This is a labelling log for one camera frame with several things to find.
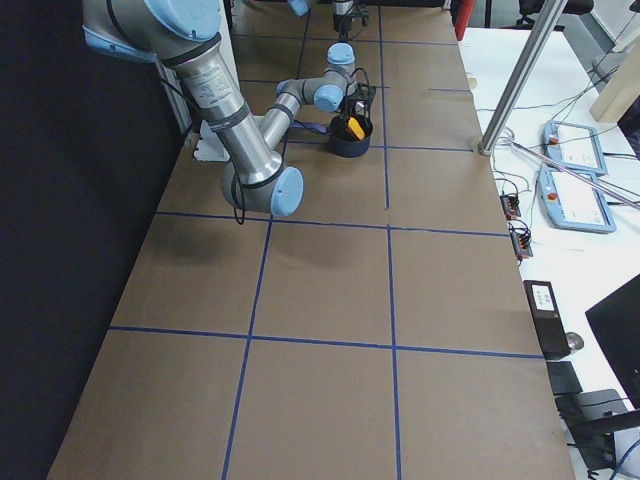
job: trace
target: white label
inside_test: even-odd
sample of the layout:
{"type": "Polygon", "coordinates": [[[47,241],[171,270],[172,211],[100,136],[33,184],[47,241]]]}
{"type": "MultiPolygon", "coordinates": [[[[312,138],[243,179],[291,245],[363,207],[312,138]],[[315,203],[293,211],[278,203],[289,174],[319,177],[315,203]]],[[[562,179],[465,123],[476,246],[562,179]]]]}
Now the white label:
{"type": "Polygon", "coordinates": [[[588,225],[604,225],[595,190],[565,172],[552,172],[565,220],[588,225]]]}
{"type": "Polygon", "coordinates": [[[546,310],[553,312],[553,300],[551,299],[551,291],[546,285],[531,285],[531,291],[533,292],[533,299],[536,302],[536,308],[538,310],[546,310]]]}
{"type": "Polygon", "coordinates": [[[570,125],[559,125],[558,140],[560,141],[563,162],[572,165],[598,168],[598,160],[596,158],[596,152],[593,150],[591,131],[589,129],[572,127],[570,125]]]}
{"type": "Polygon", "coordinates": [[[233,93],[233,88],[220,67],[185,79],[189,91],[202,108],[211,108],[233,93]]]}

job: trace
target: white table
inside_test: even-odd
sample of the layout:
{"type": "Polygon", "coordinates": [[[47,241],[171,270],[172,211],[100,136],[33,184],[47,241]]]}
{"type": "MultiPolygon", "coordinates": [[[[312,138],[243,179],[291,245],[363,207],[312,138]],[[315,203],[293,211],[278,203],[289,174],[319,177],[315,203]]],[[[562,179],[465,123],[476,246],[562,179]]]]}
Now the white table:
{"type": "MultiPolygon", "coordinates": [[[[476,109],[480,110],[478,118],[483,130],[492,112],[481,109],[493,109],[497,105],[528,34],[515,30],[468,29],[460,42],[465,69],[478,81],[473,96],[476,109]]],[[[587,85],[589,76],[562,33],[555,32],[527,81],[517,106],[554,104],[578,94],[587,85]]],[[[613,127],[614,124],[595,122],[589,113],[589,107],[597,96],[595,89],[586,93],[566,121],[593,126],[597,131],[613,127]]],[[[507,126],[513,130],[519,143],[539,145],[544,124],[567,103],[515,110],[507,126]]],[[[563,119],[565,113],[556,120],[563,119]]],[[[605,152],[633,153],[618,128],[600,135],[600,142],[605,152]]],[[[520,273],[523,280],[552,282],[565,331],[576,332],[585,340],[584,349],[568,358],[584,391],[613,388],[625,396],[591,332],[585,311],[640,273],[640,212],[626,206],[612,207],[618,228],[608,235],[558,230],[547,220],[540,200],[536,199],[532,204],[540,162],[511,148],[496,148],[495,162],[498,170],[525,177],[531,187],[531,193],[520,195],[520,208],[522,219],[532,229],[534,256],[522,262],[520,273]]],[[[606,163],[609,174],[604,179],[640,192],[640,162],[606,157],[606,163]]],[[[526,189],[524,180],[509,178],[521,191],[526,189]]],[[[497,185],[501,189],[502,182],[497,182],[497,185]]],[[[506,185],[505,191],[512,191],[512,187],[506,185]]],[[[584,464],[573,450],[576,478],[584,479],[584,464]]]]}

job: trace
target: black bucket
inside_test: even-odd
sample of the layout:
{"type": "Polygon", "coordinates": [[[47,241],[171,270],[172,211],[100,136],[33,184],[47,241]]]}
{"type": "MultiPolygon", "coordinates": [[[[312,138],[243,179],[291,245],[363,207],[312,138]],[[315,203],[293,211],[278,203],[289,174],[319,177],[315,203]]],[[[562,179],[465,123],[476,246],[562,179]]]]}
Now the black bucket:
{"type": "Polygon", "coordinates": [[[347,129],[347,122],[338,116],[331,120],[329,130],[329,149],[335,155],[345,158],[355,158],[364,155],[369,150],[371,134],[373,133],[373,123],[364,115],[353,115],[358,120],[360,127],[364,131],[365,137],[362,140],[356,139],[347,129]]]}

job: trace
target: red object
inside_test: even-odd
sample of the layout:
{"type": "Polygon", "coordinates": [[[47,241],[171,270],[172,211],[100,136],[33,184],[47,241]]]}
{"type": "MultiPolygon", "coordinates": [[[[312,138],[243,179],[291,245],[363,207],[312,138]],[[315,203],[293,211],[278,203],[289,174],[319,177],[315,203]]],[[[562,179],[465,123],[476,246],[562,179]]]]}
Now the red object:
{"type": "Polygon", "coordinates": [[[462,0],[460,11],[458,12],[458,18],[456,19],[456,38],[458,41],[464,38],[464,31],[469,25],[469,19],[471,19],[471,12],[473,12],[473,6],[476,4],[476,0],[462,0]]]}

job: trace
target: black curtain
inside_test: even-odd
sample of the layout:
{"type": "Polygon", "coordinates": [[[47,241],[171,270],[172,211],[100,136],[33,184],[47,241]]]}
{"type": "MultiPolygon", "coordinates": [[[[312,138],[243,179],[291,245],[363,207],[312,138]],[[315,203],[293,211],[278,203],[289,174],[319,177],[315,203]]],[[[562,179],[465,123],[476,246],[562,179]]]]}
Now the black curtain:
{"type": "Polygon", "coordinates": [[[0,479],[30,480],[64,438],[182,141],[153,68],[84,45],[80,1],[4,7],[0,479]]]}

